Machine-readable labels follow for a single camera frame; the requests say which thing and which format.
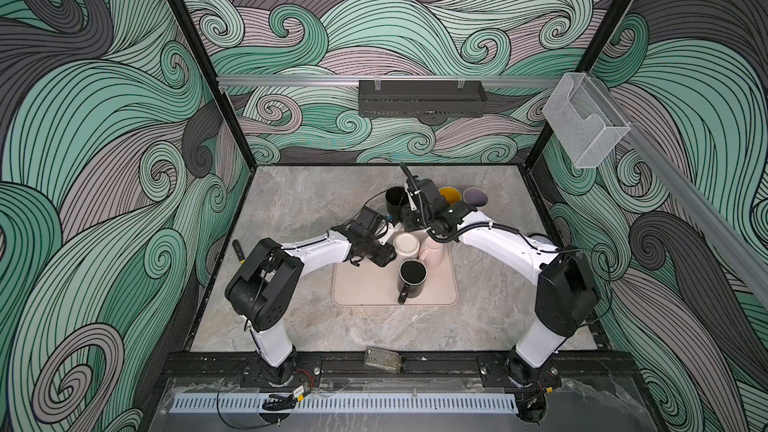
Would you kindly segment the black white upside-down mug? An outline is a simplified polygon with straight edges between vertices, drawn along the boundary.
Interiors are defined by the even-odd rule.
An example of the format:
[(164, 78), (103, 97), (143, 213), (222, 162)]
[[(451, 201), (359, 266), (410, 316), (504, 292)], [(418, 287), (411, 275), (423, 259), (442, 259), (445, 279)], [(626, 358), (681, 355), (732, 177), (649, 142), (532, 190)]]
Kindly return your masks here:
[(389, 188), (385, 192), (386, 210), (393, 225), (402, 220), (402, 209), (409, 204), (406, 190), (402, 186)]

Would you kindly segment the blue butterfly mug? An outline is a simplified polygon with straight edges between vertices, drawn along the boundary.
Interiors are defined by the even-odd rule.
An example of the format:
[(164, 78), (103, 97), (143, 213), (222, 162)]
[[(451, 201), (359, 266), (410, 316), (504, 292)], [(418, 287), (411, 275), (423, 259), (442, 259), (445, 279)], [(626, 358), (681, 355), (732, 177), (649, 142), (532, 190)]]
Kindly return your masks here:
[(453, 205), (462, 200), (461, 192), (451, 186), (441, 187), (439, 193), (449, 205)]

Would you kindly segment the cream upside-down mug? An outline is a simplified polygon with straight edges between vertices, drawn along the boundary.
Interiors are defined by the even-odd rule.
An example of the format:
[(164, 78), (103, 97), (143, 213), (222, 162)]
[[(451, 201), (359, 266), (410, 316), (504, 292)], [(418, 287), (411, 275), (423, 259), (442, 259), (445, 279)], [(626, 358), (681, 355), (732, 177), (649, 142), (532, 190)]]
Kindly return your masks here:
[(403, 259), (416, 258), (421, 248), (420, 239), (411, 233), (400, 233), (394, 237), (392, 244), (398, 257)]

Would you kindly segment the pink iridescent mug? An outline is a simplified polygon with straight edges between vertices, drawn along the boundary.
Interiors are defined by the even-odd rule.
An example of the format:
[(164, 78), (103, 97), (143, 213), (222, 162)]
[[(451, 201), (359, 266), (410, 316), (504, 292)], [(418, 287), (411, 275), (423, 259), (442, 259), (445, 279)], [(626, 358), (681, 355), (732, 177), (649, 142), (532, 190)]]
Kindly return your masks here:
[(484, 208), (489, 202), (487, 193), (477, 187), (469, 187), (465, 189), (462, 193), (462, 196), (465, 203), (478, 209)]

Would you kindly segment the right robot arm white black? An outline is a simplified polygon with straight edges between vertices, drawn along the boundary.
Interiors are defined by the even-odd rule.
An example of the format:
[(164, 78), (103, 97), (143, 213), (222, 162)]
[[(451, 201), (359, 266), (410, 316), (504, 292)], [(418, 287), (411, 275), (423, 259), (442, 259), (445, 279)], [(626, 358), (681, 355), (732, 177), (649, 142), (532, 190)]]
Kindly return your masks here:
[(464, 201), (450, 204), (432, 180), (419, 178), (404, 164), (400, 169), (419, 230), (438, 243), (476, 248), (535, 286), (535, 319), (508, 355), (513, 380), (531, 382), (599, 302), (587, 253), (537, 240)]

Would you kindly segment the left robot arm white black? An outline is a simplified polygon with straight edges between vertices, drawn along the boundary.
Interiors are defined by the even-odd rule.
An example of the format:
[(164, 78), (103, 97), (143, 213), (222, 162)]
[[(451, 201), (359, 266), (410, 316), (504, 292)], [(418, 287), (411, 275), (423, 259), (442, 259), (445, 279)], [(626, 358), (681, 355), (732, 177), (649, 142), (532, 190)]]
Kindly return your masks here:
[(246, 254), (232, 242), (240, 267), (225, 289), (225, 298), (246, 321), (263, 364), (281, 374), (289, 369), (295, 348), (286, 331), (287, 312), (300, 278), (323, 267), (364, 259), (384, 267), (396, 258), (388, 240), (395, 227), (388, 221), (371, 230), (352, 222), (336, 226), (305, 241), (280, 244), (260, 240)]

